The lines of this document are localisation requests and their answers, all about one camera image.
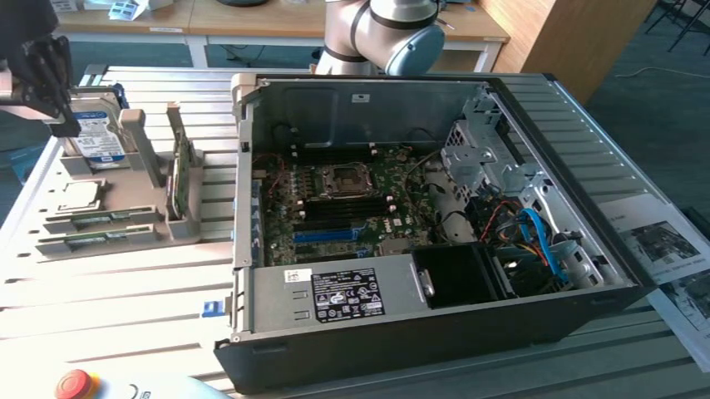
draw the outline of desk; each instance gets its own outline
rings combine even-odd
[[[52,139],[0,229],[0,254],[11,259],[3,259],[0,268],[0,308],[7,307],[0,312],[2,358],[35,366],[71,362],[87,371],[174,372],[246,399],[234,393],[212,354],[215,335],[231,331],[227,317],[199,319],[203,302],[222,300],[234,283],[230,233],[239,141],[230,80],[244,71],[267,72],[119,66],[83,79],[123,83],[131,106],[147,113],[146,132],[158,153],[170,152],[174,145],[166,102],[180,102],[187,135],[206,151],[203,241],[167,249],[162,257],[127,253],[112,255],[111,261],[80,259],[64,268],[20,264],[31,259],[15,257],[23,236],[36,229],[32,218],[42,197],[63,170]],[[646,190],[634,162],[562,86],[534,74],[498,77],[593,199],[602,202]],[[579,154],[585,143],[594,143],[594,154]],[[587,323],[557,344],[259,397],[659,399],[708,397],[709,392],[710,376],[642,300]]]
[[[175,5],[140,15],[132,22],[110,21],[106,11],[60,14],[59,32],[74,42],[180,43],[194,67],[207,67],[208,44],[323,46],[326,3],[291,4],[271,0],[258,7],[230,7],[216,0],[176,0]],[[450,5],[441,18],[445,52],[434,70],[490,71],[509,34],[478,6]]]

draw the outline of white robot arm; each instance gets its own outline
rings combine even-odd
[[[445,48],[431,0],[334,0],[326,4],[326,49],[320,75],[426,73]]]

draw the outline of robotic arm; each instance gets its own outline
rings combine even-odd
[[[76,137],[70,41],[52,37],[58,24],[48,0],[0,0],[0,110]]]
[[[387,75],[429,71],[445,48],[431,0],[326,0],[326,50],[316,73]]]

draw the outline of red button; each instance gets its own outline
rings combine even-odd
[[[91,376],[84,370],[72,370],[67,374],[55,388],[56,399],[80,399],[91,389]]]

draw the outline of slotted aluminum surface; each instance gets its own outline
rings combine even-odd
[[[119,81],[126,86],[131,106],[148,113],[147,133],[158,151],[172,147],[163,104],[180,101],[187,135],[207,152],[202,207],[207,243],[175,249],[164,259],[116,255],[104,264],[84,261],[60,269],[4,264],[0,273],[11,283],[0,288],[3,359],[39,356],[87,370],[176,372],[239,397],[210,347],[215,337],[227,335],[227,320],[199,319],[203,302],[223,298],[232,286],[231,259],[215,254],[231,246],[236,130],[228,89],[235,72],[111,67],[96,78],[102,84]],[[501,77],[595,200],[643,190],[662,197],[554,82],[539,75]],[[50,147],[0,231],[6,251],[10,239],[27,234],[24,215],[42,206],[38,193],[54,178],[54,166],[43,167],[55,156]],[[422,344],[437,344],[437,338]],[[700,372],[643,300],[589,323],[555,345],[260,397],[311,394],[357,398],[708,397],[710,377]]]

